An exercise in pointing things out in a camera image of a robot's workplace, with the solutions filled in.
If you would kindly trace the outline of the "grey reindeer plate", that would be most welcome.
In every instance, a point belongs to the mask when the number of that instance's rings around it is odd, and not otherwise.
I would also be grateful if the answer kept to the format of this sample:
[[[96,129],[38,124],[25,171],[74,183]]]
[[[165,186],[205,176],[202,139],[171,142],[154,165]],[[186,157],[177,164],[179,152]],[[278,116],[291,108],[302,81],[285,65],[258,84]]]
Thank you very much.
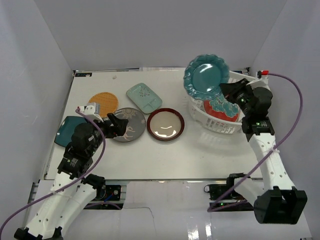
[[[123,136],[117,136],[113,140],[120,143],[128,143],[137,140],[146,129],[146,119],[144,114],[131,107],[124,107],[117,110],[114,115],[118,119],[127,119],[126,132]]]

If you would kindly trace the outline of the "red and teal floral plate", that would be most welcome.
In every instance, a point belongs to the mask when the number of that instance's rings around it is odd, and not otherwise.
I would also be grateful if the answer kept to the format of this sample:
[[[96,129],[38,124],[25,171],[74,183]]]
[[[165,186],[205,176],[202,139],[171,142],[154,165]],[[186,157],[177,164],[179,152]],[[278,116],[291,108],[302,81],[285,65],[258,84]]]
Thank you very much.
[[[227,101],[223,95],[213,100],[204,100],[203,107],[208,115],[221,120],[236,122],[239,117],[239,107]]]

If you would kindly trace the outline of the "teal scalloped round plate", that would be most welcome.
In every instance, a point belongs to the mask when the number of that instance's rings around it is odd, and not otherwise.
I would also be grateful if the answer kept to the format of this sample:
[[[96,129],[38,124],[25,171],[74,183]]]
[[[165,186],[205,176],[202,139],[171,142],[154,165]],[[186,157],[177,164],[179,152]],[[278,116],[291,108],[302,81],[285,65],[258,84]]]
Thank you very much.
[[[195,57],[185,68],[183,86],[195,100],[213,100],[222,94],[220,84],[228,83],[229,66],[215,54]]]

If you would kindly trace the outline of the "red rimmed beige bowl plate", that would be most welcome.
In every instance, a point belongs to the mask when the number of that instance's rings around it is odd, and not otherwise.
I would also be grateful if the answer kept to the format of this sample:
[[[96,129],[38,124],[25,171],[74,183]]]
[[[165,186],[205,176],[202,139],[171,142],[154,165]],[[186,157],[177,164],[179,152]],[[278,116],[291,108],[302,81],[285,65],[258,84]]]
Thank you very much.
[[[184,132],[185,120],[175,109],[159,108],[149,115],[146,128],[150,136],[158,141],[175,141]]]

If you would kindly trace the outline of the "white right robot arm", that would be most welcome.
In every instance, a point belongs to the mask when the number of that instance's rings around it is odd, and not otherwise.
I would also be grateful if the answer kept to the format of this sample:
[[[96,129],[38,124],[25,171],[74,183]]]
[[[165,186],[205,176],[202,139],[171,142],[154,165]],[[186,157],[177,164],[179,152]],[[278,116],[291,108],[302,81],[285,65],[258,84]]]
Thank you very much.
[[[262,86],[253,88],[245,78],[219,86],[225,99],[238,105],[244,114],[242,131],[258,160],[254,170],[261,171],[264,184],[259,188],[253,182],[251,170],[228,184],[226,195],[233,200],[243,196],[252,205],[260,224],[295,225],[308,197],[305,191],[296,188],[281,160],[275,131],[268,117],[272,92]]]

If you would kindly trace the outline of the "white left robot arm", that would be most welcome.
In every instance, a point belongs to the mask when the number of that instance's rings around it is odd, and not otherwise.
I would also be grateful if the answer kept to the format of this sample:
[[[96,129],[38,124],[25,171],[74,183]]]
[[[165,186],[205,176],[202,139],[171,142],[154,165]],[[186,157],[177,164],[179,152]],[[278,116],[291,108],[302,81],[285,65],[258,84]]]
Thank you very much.
[[[93,155],[106,147],[106,139],[123,136],[128,120],[109,113],[108,119],[77,125],[65,147],[50,193],[37,199],[42,206],[34,218],[14,233],[17,240],[62,240],[70,223],[93,199],[105,196],[105,178],[91,173],[97,165]]]

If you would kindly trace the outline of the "white plastic basket bin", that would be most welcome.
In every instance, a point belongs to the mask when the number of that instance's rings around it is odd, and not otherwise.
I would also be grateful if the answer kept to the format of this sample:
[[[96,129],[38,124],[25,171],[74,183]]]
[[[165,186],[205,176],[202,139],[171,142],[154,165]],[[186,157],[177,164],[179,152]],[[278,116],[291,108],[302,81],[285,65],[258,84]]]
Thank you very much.
[[[243,74],[241,71],[230,71],[228,83],[235,83],[246,78],[250,82],[255,78]],[[199,122],[204,128],[221,134],[232,135],[241,128],[241,121],[244,114],[239,109],[239,116],[236,122],[230,122],[213,117],[205,112],[204,100],[197,100],[189,96],[189,113],[191,117]]]

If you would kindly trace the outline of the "orange woven round plate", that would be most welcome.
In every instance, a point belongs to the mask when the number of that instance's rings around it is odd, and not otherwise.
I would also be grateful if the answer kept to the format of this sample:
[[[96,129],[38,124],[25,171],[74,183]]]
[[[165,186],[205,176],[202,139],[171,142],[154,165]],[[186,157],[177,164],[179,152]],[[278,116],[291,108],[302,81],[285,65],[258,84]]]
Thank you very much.
[[[97,93],[89,99],[88,103],[99,104],[99,115],[102,118],[106,118],[109,113],[114,113],[119,106],[118,98],[110,92]]]

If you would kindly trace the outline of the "light teal rectangular plate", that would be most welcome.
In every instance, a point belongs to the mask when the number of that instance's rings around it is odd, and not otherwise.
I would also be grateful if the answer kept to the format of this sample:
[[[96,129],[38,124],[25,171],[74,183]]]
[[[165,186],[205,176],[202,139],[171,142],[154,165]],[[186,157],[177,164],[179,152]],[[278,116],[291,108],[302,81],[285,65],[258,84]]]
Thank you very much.
[[[138,83],[127,90],[128,98],[146,115],[162,106],[162,99],[145,83]]]

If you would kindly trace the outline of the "dark teal square plate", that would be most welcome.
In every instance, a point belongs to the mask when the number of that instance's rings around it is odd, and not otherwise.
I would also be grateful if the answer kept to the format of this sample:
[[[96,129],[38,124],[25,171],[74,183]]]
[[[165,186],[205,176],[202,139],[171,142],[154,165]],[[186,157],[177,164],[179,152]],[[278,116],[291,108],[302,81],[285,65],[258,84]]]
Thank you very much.
[[[60,125],[54,142],[61,147],[66,147],[71,142],[76,126],[82,123],[86,123],[86,120],[81,116],[67,116]]]

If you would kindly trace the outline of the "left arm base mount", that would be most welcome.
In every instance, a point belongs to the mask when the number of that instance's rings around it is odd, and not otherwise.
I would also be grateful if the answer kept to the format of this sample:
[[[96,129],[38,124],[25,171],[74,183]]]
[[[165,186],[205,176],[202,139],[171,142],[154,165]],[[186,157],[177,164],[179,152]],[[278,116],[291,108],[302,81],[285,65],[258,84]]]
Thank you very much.
[[[85,206],[85,210],[121,210],[121,185],[104,185],[97,191],[96,197]]]

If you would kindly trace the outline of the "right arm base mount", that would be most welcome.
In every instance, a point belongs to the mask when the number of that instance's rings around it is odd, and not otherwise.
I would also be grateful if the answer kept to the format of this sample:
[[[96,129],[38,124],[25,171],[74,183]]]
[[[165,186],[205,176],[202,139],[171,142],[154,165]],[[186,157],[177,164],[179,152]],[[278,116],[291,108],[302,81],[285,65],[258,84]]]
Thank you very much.
[[[221,208],[219,212],[252,212],[253,206],[237,192],[233,191],[221,201],[215,201],[229,188],[227,184],[207,184],[203,191],[209,195],[209,206],[213,208]]]

